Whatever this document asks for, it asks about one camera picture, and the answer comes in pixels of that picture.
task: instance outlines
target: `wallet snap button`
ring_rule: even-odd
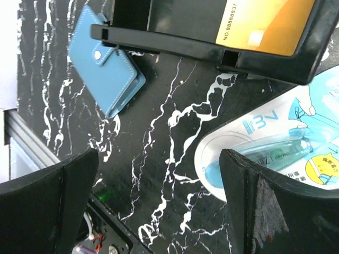
[[[95,60],[99,60],[100,58],[101,58],[101,52],[98,51],[98,50],[96,50],[96,51],[94,52],[94,59],[95,59]]]

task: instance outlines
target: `wallet stitching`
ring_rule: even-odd
[[[94,20],[97,19],[97,17],[94,16],[94,15],[91,13],[91,11],[90,11],[89,8],[85,9],[84,14],[87,13],[87,12],[89,13],[89,15],[90,15]],[[80,27],[80,25],[81,25],[81,23],[82,23],[82,21],[83,21],[83,19],[84,19],[84,16],[85,16],[85,15],[81,15],[81,17],[80,17],[80,19],[79,19],[79,21],[78,21],[78,24],[77,24],[77,26],[76,26],[74,35],[73,35],[73,37],[72,37],[72,41],[70,42],[69,50],[70,50],[70,49],[72,48],[72,46],[74,45],[74,41],[75,41],[75,38],[77,38],[77,34],[78,34],[78,30],[79,30],[78,27]],[[118,98],[121,96],[121,94],[125,91],[126,86],[127,86],[128,84],[130,84],[131,81],[133,80],[133,69],[131,68],[131,66],[130,66],[130,65],[128,64],[128,62],[126,61],[126,56],[125,56],[124,54],[120,54],[120,56],[123,57],[122,60],[123,60],[123,62],[126,64],[126,66],[128,67],[128,69],[130,70],[131,76],[130,76],[130,78],[126,81],[126,83],[124,84],[123,88],[120,90],[120,92],[118,93],[118,95],[115,97],[115,99],[113,100],[113,102],[112,102],[111,105],[109,106],[108,110],[107,110],[106,113],[105,113],[106,116],[108,116],[108,115],[109,115],[109,112],[112,111],[112,108],[114,107],[115,103],[117,102],[117,99],[118,99]]]

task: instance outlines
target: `white wall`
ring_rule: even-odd
[[[0,0],[0,183],[9,178],[9,147],[4,145],[4,113],[16,108],[18,0]]]
[[[0,108],[16,108],[17,10],[19,0],[0,0]]]

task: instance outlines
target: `hand illustration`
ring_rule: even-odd
[[[302,94],[298,94],[296,99],[299,101],[300,108],[307,115],[316,114],[316,110],[312,105],[311,96],[309,92],[309,86],[305,87],[305,92]],[[288,121],[288,129],[292,130],[295,128],[307,128],[307,124],[297,119],[290,119]]]

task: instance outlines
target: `cartoon illustration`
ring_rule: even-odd
[[[309,85],[309,96],[296,98],[289,112],[290,120],[297,120],[305,126],[290,130],[290,135],[303,131],[305,137],[323,143],[305,157],[307,176],[320,185],[339,183],[339,147],[332,142],[339,138],[338,73],[339,66],[316,76]]]
[[[309,85],[309,94],[296,98],[291,105],[289,119],[304,123],[310,139],[325,143],[339,137],[338,73],[339,66],[317,75]],[[295,128],[290,134],[298,132]]]
[[[317,155],[306,163],[306,173],[308,177],[322,185],[339,183],[339,160],[331,153],[327,155]]]

